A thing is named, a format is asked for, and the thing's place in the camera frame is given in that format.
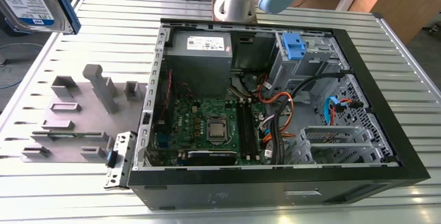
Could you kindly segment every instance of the wd hard drive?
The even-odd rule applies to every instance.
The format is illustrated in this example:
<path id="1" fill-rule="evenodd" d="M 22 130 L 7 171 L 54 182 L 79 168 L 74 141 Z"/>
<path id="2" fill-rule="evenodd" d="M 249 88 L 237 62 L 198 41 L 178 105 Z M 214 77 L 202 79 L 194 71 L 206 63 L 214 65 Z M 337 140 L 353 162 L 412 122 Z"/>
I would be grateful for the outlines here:
<path id="1" fill-rule="evenodd" d="M 70 0 L 0 0 L 0 9 L 16 31 L 79 32 Z"/>

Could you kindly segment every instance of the metal table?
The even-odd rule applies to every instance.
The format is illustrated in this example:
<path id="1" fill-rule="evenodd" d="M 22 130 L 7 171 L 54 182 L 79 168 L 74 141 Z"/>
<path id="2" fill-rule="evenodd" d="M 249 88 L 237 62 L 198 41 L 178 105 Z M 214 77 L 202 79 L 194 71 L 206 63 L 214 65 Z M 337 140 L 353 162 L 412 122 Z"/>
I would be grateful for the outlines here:
<path id="1" fill-rule="evenodd" d="M 432 179 L 350 205 L 150 211 L 134 193 L 104 191 L 103 164 L 38 164 L 19 159 L 58 75 L 86 82 L 99 63 L 114 82 L 149 82 L 159 18 L 211 19 L 210 3 L 171 0 L 74 0 L 80 34 L 52 34 L 0 116 L 0 220 L 44 223 L 126 218 L 124 223 L 435 223 L 441 220 L 441 95 L 388 24 L 369 13 L 289 9 L 258 12 L 259 23 L 346 29 Z"/>

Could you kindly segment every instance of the blue plastic clip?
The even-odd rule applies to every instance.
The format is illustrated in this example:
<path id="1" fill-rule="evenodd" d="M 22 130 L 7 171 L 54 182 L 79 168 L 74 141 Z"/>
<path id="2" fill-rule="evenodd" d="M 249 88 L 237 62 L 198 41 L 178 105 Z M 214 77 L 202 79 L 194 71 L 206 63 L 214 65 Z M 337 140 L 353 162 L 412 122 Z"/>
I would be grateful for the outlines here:
<path id="1" fill-rule="evenodd" d="M 283 33 L 283 45 L 289 52 L 289 60 L 304 59 L 306 53 L 306 42 L 302 41 L 298 33 Z"/>

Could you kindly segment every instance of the green circuit board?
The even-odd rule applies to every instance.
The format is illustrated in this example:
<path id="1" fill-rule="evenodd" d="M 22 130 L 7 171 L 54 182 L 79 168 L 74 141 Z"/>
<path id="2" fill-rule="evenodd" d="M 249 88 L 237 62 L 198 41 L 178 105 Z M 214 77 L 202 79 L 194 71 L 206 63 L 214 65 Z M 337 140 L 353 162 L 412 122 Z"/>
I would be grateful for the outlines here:
<path id="1" fill-rule="evenodd" d="M 174 166 L 178 164 L 178 151 L 191 150 L 219 150 L 237 152 L 238 165 L 261 165 L 265 163 L 263 155 L 261 160 L 246 160 L 241 157 L 241 143 L 237 126 L 237 101 L 225 100 L 191 100 L 181 99 L 175 103 L 174 118 L 173 118 L 173 132 L 166 138 L 159 137 L 161 140 L 167 139 L 167 145 L 161 149 L 161 157 L 165 166 Z M 261 103 L 251 105 L 253 117 L 258 123 L 258 115 L 263 112 Z M 226 124 L 226 140 L 214 142 L 207 135 L 207 123 L 222 122 Z"/>

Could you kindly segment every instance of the power supply label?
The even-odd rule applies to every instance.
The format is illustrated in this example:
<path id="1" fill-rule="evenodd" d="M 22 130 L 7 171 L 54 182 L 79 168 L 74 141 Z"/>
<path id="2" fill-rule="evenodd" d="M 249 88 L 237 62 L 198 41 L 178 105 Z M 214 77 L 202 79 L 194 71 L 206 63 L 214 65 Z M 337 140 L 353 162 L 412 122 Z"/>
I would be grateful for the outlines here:
<path id="1" fill-rule="evenodd" d="M 189 37 L 187 39 L 189 50 L 213 50 L 225 51 L 225 44 L 222 37 Z"/>
<path id="2" fill-rule="evenodd" d="M 26 23 L 52 25 L 54 16 L 43 0 L 6 0 L 14 14 Z"/>

